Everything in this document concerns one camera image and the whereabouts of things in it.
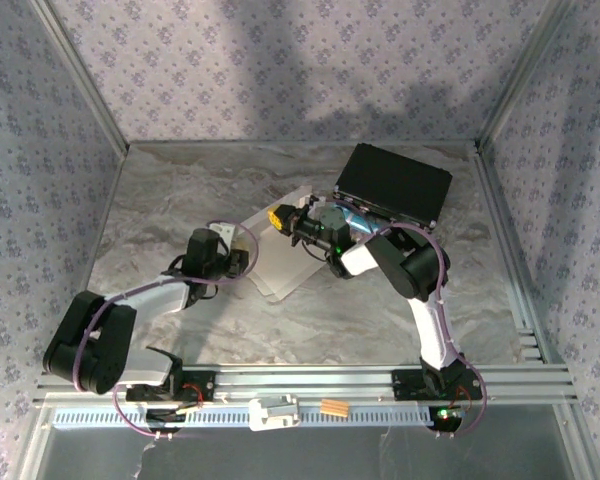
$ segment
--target marble surface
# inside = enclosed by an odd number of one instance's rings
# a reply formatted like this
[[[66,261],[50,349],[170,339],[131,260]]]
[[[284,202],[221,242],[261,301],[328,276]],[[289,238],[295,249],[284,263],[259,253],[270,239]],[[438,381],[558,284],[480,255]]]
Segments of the marble surface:
[[[481,364],[521,361],[472,164],[440,149],[385,148],[453,174],[435,234],[451,258],[446,308],[461,348]],[[244,220],[300,185],[327,194],[352,150],[132,146],[89,289],[111,293],[152,280],[209,219]],[[326,267],[274,304],[250,280],[221,287],[212,301],[137,326],[133,343],[185,363],[417,363],[420,350],[407,302],[380,272],[344,281]]]

